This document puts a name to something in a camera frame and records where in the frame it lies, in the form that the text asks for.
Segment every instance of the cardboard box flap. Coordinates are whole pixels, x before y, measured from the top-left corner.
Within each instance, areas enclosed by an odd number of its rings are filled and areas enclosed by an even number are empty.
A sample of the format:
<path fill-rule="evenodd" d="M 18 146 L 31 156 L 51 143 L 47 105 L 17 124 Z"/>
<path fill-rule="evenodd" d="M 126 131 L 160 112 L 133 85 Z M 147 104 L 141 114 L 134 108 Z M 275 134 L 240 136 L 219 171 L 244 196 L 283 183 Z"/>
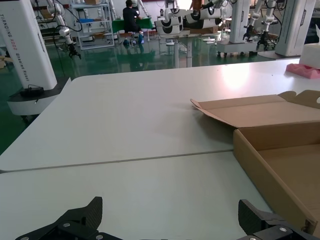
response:
<path fill-rule="evenodd" d="M 320 103 L 317 103 L 318 98 L 320 98 L 320 91 L 305 90 L 300 94 L 298 94 L 296 97 L 292 97 L 287 101 L 290 103 L 299 104 L 306 107 L 320 109 Z"/>
<path fill-rule="evenodd" d="M 250 128 L 292 123 L 320 122 L 320 91 L 294 91 L 279 95 L 263 95 L 197 102 L 194 106 L 218 121 L 236 128 Z"/>

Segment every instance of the green floor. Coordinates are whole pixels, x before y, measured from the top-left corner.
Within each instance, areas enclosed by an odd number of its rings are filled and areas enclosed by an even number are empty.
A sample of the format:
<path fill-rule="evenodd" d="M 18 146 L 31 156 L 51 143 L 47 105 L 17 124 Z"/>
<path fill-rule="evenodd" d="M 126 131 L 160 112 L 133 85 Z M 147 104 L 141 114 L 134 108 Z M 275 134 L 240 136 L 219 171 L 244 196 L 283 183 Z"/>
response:
<path fill-rule="evenodd" d="M 186 67 L 186 42 L 182 41 L 179 51 L 179 66 Z M 53 46 L 47 47 L 48 54 L 57 77 L 66 75 L 71 79 L 97 74 L 115 74 L 125 72 L 172 69 L 175 67 L 174 47 L 166 46 L 164 40 L 151 37 L 150 42 L 126 49 L 123 45 L 100 48 L 81 52 L 81 59 L 70 59 L 60 52 L 61 67 L 57 51 Z M 218 58 L 214 44 L 207 45 L 201 39 L 192 43 L 192 66 L 212 66 L 266 61 L 260 56 L 228 56 Z M 11 64 L 0 69 L 0 155 L 24 131 L 25 125 L 19 116 L 12 115 L 7 105 L 9 95 L 15 93 L 21 84 L 14 66 Z"/>

